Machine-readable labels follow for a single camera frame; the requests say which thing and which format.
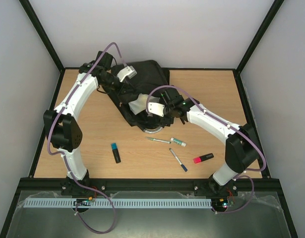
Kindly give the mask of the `black student backpack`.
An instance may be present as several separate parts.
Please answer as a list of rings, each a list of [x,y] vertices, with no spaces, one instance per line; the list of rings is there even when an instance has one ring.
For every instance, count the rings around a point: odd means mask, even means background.
[[[130,126],[137,126],[144,132],[156,133],[159,129],[171,126],[174,118],[149,116],[146,112],[146,101],[148,95],[155,88],[168,85],[170,72],[155,60],[131,62],[131,66],[137,74],[131,79],[126,79],[116,89],[104,87],[105,92],[117,107],[122,117]]]

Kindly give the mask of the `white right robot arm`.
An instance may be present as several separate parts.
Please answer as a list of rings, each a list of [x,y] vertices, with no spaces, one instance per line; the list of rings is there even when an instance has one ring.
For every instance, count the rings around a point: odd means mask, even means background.
[[[221,194],[225,191],[229,181],[239,178],[245,171],[250,171],[250,165],[262,156],[254,129],[249,124],[241,126],[232,123],[214,114],[190,95],[184,99],[175,86],[167,86],[161,97],[162,103],[147,100],[148,114],[190,122],[225,145],[225,162],[209,178],[208,186],[213,193]]]

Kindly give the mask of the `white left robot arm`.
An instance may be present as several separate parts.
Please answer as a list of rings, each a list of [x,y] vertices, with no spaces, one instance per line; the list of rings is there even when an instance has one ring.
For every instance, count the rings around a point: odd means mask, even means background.
[[[133,66],[125,64],[117,75],[112,75],[100,64],[106,52],[102,52],[96,61],[84,63],[74,85],[53,110],[46,110],[43,115],[47,138],[47,151],[50,155],[59,154],[67,169],[67,177],[82,181],[87,169],[82,161],[80,144],[82,131],[77,123],[79,114],[86,101],[99,86],[118,89],[125,79],[136,75]]]

